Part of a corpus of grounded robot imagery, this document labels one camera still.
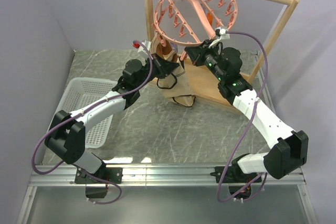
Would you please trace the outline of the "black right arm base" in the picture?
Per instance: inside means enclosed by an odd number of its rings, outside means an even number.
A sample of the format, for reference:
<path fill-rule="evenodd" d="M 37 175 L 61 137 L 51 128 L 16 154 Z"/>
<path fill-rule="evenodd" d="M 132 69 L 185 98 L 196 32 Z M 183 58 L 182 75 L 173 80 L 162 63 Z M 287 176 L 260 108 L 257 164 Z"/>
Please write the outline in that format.
<path fill-rule="evenodd" d="M 214 167 L 214 171 L 210 173 L 211 176 L 215 177 L 217 183 L 219 183 L 224 169 L 225 166 L 216 166 Z M 229 166 L 223 183 L 248 183 L 257 177 L 257 175 L 257 173 L 244 174 L 238 166 Z"/>

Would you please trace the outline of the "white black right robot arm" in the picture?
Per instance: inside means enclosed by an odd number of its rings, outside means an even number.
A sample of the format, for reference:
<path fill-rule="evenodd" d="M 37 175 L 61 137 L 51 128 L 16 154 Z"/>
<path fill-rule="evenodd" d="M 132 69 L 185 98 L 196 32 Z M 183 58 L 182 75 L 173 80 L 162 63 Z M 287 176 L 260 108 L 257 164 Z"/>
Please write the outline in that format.
<path fill-rule="evenodd" d="M 266 140 L 270 150 L 262 154 L 246 154 L 233 162 L 232 178 L 243 182 L 250 173 L 268 173 L 281 179 L 307 162 L 308 135 L 295 131 L 257 96 L 257 92 L 240 74 L 242 60 L 239 50 L 222 46 L 211 48 L 206 40 L 196 47 L 186 47 L 192 64 L 205 66 L 219 81 L 218 89 Z"/>

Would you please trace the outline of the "pink round clip hanger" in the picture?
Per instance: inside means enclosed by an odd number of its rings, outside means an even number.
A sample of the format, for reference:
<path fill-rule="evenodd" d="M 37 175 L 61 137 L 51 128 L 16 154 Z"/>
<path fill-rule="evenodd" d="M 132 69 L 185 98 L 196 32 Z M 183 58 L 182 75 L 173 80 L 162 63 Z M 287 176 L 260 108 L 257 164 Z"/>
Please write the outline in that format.
<path fill-rule="evenodd" d="M 159 0 L 153 13 L 154 33 L 183 48 L 215 39 L 217 27 L 235 24 L 236 0 Z"/>

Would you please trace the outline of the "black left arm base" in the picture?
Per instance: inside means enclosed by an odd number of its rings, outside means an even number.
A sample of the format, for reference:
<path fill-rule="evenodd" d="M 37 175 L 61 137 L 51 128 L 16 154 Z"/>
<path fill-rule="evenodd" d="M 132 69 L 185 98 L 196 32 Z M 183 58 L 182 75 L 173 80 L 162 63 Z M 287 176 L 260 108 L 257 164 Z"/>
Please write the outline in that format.
<path fill-rule="evenodd" d="M 101 167 L 94 174 L 87 173 L 83 168 L 78 168 L 75 184 L 103 184 L 102 180 L 120 184 L 122 181 L 121 167 Z"/>

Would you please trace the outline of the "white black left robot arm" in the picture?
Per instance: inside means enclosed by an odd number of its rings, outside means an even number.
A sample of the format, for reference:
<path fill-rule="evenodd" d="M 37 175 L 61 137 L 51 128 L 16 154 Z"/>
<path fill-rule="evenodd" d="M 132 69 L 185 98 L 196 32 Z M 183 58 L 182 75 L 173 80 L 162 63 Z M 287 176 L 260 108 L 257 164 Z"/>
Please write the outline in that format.
<path fill-rule="evenodd" d="M 94 183 L 106 177 L 103 161 L 86 150 L 86 133 L 111 115 L 122 112 L 140 97 L 140 89 L 154 78 L 163 79 L 179 67 L 177 62 L 167 61 L 152 54 L 145 63 L 138 59 L 125 64 L 117 85 L 105 96 L 81 110 L 57 112 L 45 145 L 61 160 L 87 171 Z"/>

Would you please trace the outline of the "beige underwear navy trim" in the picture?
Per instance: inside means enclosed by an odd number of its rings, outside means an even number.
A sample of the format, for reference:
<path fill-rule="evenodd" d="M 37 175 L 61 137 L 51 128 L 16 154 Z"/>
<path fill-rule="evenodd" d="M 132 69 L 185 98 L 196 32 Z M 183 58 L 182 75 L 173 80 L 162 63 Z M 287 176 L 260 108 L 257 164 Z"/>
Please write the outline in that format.
<path fill-rule="evenodd" d="M 164 79 L 157 79 L 156 86 L 169 102 L 191 108 L 195 103 L 196 96 L 191 89 L 184 64 L 179 60 L 177 63 L 179 66 L 172 74 Z"/>

